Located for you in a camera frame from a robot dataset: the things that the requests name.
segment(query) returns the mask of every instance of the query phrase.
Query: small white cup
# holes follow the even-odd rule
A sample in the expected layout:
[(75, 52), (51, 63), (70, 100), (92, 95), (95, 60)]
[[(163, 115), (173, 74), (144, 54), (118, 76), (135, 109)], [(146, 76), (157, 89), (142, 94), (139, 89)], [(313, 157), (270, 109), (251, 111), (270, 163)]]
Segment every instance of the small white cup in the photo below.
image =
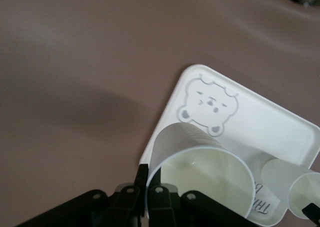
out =
[(307, 219), (302, 209), (310, 203), (320, 206), (320, 173), (281, 159), (269, 160), (261, 178), (269, 189), (297, 217)]
[(156, 137), (146, 186), (161, 168), (161, 183), (181, 196), (200, 191), (237, 214), (248, 217), (255, 198), (253, 175), (237, 155), (190, 123), (174, 123)]

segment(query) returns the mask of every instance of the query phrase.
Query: cartoon bear face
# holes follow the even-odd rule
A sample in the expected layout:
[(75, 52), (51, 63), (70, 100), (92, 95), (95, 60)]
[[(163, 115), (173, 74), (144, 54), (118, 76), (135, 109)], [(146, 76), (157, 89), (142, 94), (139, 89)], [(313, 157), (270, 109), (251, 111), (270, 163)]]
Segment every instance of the cartoon bear face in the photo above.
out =
[(191, 80), (186, 86), (184, 105), (177, 110), (181, 122), (196, 122), (207, 127), (207, 132), (217, 137), (224, 132), (224, 124), (238, 110), (238, 100), (228, 95), (226, 89), (201, 78)]

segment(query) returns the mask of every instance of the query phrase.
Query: white tray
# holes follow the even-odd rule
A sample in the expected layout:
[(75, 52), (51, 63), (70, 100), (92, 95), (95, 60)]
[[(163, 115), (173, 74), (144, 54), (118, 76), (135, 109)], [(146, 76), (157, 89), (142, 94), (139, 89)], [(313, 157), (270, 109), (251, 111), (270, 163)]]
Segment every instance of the white tray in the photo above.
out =
[[(318, 126), (201, 64), (190, 66), (181, 75), (140, 159), (141, 164), (150, 163), (159, 132), (177, 122), (196, 125), (223, 146), (239, 150), (241, 146), (255, 147), (307, 168), (320, 151)], [(250, 161), (247, 164), (249, 168), (256, 167)], [(248, 220), (265, 227), (274, 226), (287, 208), (252, 172), (256, 196)]]

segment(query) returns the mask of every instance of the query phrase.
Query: brown surface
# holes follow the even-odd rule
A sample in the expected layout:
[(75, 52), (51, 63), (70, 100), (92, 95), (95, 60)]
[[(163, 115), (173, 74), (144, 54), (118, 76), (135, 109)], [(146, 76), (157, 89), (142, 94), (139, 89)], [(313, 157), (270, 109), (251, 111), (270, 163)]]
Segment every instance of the brown surface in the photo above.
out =
[[(0, 226), (133, 181), (191, 64), (320, 125), (320, 8), (289, 0), (0, 0), (0, 21)], [(312, 169), (320, 171), (318, 158)], [(314, 224), (287, 213), (277, 226)]]

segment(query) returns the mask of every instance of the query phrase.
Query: bear ear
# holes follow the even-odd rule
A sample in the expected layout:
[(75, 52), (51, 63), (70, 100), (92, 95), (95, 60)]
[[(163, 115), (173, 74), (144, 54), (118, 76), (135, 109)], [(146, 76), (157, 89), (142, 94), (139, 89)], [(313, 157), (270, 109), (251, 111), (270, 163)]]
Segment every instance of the bear ear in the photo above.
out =
[(177, 117), (181, 122), (190, 122), (192, 120), (186, 106), (182, 106), (177, 110)]
[(225, 127), (223, 126), (223, 124), (218, 126), (213, 126), (213, 127), (208, 126), (207, 128), (209, 135), (211, 135), (212, 137), (218, 137), (222, 135), (224, 130), (225, 130)]

